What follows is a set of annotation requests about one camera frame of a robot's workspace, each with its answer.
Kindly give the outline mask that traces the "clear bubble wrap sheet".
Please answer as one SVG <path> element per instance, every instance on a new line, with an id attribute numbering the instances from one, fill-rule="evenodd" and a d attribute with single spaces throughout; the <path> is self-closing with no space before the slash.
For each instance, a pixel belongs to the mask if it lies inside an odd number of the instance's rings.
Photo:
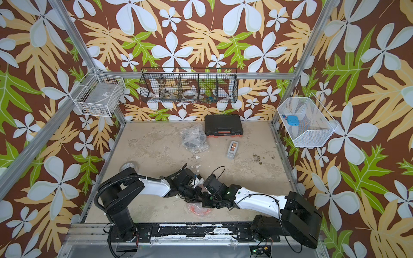
<path id="1" fill-rule="evenodd" d="M 195 124 L 190 127 L 185 127 L 180 131 L 181 138 L 183 140 L 194 140 L 194 139 L 200 139 L 200 140 L 205 140 L 206 135 L 204 132 L 204 126 L 202 124 Z"/>

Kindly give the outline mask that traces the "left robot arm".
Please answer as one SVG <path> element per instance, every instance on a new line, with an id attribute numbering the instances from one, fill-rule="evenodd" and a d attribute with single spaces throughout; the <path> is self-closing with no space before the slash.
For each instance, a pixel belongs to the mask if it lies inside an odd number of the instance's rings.
<path id="1" fill-rule="evenodd" d="M 128 206 L 139 195 L 154 195 L 163 198 L 179 196 L 188 203 L 202 201 L 199 186 L 204 179 L 183 166 L 177 172 L 161 178 L 140 175 L 132 167 L 99 185 L 94 204 L 104 212 L 111 224 L 110 240 L 130 241 L 137 235 Z"/>

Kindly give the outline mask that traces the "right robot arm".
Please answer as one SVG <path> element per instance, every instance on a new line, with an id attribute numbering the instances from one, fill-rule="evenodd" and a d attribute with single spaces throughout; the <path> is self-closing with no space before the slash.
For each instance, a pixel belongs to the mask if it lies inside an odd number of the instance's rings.
<path id="1" fill-rule="evenodd" d="M 203 186 L 207 190 L 203 193 L 203 207 L 259 213 L 249 228 L 256 240 L 290 236 L 302 246 L 317 248 L 322 215 L 300 194 L 291 191 L 287 196 L 273 196 L 235 184 L 226 186 L 214 174 L 206 179 Z"/>

